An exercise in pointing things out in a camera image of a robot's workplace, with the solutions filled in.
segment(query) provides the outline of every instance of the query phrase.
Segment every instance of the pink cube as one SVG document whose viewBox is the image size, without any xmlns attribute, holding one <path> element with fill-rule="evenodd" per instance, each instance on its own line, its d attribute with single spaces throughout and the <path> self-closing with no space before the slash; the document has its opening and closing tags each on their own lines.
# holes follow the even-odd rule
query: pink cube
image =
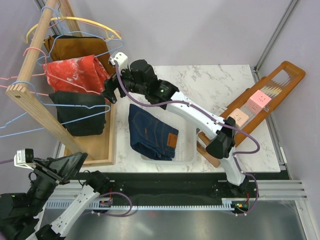
<svg viewBox="0 0 320 240">
<path fill-rule="evenodd" d="M 270 101 L 271 97 L 258 90 L 248 99 L 248 101 L 244 105 L 257 115 Z"/>
<path fill-rule="evenodd" d="M 235 120 L 236 127 L 240 129 L 249 119 L 249 116 L 241 111 L 239 108 L 233 110 L 229 117 Z"/>
</svg>

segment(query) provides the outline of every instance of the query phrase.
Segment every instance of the white tray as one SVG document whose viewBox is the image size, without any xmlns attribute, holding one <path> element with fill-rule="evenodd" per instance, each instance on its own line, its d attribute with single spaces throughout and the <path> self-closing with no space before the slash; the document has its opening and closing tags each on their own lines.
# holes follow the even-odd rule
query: white tray
<svg viewBox="0 0 320 240">
<path fill-rule="evenodd" d="M 143 155 L 141 155 L 141 161 L 148 164 L 159 165 L 193 164 L 197 158 L 196 127 L 177 114 L 165 111 L 160 107 L 143 107 L 143 109 L 162 122 L 178 129 L 179 134 L 175 148 L 175 157 L 172 161 L 152 160 Z"/>
</svg>

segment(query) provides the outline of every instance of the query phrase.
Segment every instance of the blue jeans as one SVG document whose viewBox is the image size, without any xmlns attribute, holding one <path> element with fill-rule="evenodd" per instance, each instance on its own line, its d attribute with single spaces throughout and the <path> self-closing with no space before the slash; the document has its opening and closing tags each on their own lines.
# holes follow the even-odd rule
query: blue jeans
<svg viewBox="0 0 320 240">
<path fill-rule="evenodd" d="M 134 104 L 130 104 L 128 120 L 133 150 L 149 159 L 172 161 L 179 133 L 177 129 Z"/>
</svg>

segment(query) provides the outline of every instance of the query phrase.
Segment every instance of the black cloth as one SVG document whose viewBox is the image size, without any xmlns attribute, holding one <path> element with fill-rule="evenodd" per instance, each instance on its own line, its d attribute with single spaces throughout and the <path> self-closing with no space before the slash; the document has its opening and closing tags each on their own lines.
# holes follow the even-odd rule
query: black cloth
<svg viewBox="0 0 320 240">
<path fill-rule="evenodd" d="M 103 96 L 89 93 L 57 91 L 49 94 L 49 97 L 53 103 L 59 105 L 84 105 L 87 107 L 93 107 L 96 105 L 106 104 Z M 104 112 L 106 108 L 104 106 L 93 107 L 91 109 L 76 106 L 56 106 L 56 110 L 57 120 L 62 124 Z M 89 136 L 102 134 L 105 123 L 105 113 L 102 113 L 83 120 L 67 123 L 63 126 L 73 136 Z"/>
</svg>

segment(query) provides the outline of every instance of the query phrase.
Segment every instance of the wooden clothes rack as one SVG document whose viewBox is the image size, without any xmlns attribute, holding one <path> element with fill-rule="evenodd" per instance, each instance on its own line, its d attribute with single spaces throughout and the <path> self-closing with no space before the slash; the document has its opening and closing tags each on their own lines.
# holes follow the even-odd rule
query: wooden clothes rack
<svg viewBox="0 0 320 240">
<path fill-rule="evenodd" d="M 58 0 L 47 0 L 45 6 L 55 9 L 57 1 Z M 64 15 L 67 13 L 70 17 L 74 17 L 69 1 L 60 0 L 60 3 L 62 13 Z M 43 9 L 30 47 L 41 49 L 53 15 L 53 10 L 50 8 Z M 72 31 L 80 31 L 76 21 L 68 22 L 68 26 Z M 30 82 L 38 56 L 38 50 L 28 50 L 17 81 Z M 45 129 L 59 139 L 65 145 L 67 153 L 88 153 L 87 160 L 84 162 L 85 165 L 113 164 L 115 148 L 115 105 L 110 106 L 110 111 L 106 113 L 106 124 L 101 135 L 73 137 L 28 90 L 27 83 L 10 85 L 5 93 Z"/>
</svg>

